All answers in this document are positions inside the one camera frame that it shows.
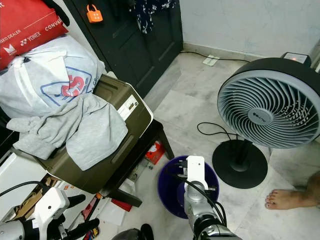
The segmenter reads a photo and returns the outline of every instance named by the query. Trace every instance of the red yonex bag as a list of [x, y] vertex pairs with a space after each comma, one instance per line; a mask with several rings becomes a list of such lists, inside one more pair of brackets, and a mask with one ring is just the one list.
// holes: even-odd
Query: red yonex bag
[[67, 32], [42, 0], [0, 0], [0, 70], [15, 56]]

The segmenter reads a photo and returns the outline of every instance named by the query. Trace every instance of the door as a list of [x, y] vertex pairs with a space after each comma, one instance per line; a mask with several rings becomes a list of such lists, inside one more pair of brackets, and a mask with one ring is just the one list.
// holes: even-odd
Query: door
[[64, 0], [99, 58], [144, 97], [183, 47], [180, 4], [152, 15], [154, 28], [144, 34], [127, 1], [93, 0], [103, 22], [89, 23], [88, 0]]

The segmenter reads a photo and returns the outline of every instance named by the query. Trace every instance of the grey floor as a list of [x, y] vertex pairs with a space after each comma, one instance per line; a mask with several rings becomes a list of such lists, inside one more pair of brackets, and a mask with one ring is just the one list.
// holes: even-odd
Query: grey floor
[[[203, 60], [195, 54], [180, 54], [145, 101], [154, 112], [154, 118], [163, 124], [176, 156], [203, 156], [212, 166], [212, 153], [219, 143], [227, 140], [226, 136], [202, 135], [196, 126], [199, 122], [225, 126], [217, 111], [217, 94], [221, 84], [243, 63], [220, 60], [210, 67], [202, 64]], [[216, 132], [219, 129], [207, 126], [202, 130]], [[276, 149], [272, 154], [265, 147], [260, 149], [269, 165], [260, 185], [237, 189], [219, 181], [218, 200], [226, 210], [229, 229], [244, 240], [320, 239], [320, 210], [316, 207], [281, 211], [264, 206], [265, 197], [273, 189], [305, 185], [308, 177], [320, 170], [320, 145], [311, 143], [295, 149]], [[155, 240], [193, 239], [188, 221], [169, 213], [158, 197], [158, 174], [167, 161], [164, 156], [153, 169], [146, 168], [136, 182], [136, 195], [142, 199], [142, 205], [127, 212], [121, 226], [102, 221], [98, 240], [111, 240], [117, 233], [140, 228], [143, 223], [153, 227]]]

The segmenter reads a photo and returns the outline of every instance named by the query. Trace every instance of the grey cloth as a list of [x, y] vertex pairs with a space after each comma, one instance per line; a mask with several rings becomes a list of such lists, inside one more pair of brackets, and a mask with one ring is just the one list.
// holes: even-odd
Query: grey cloth
[[13, 118], [6, 127], [20, 132], [16, 149], [43, 160], [66, 142], [68, 154], [83, 171], [112, 154], [128, 132], [117, 110], [92, 93], [42, 117]]

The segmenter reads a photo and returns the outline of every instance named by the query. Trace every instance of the human foot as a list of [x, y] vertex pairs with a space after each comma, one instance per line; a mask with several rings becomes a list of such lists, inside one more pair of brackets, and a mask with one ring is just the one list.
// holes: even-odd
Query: human foot
[[287, 210], [314, 207], [316, 200], [302, 191], [273, 190], [265, 199], [265, 207], [270, 210]]

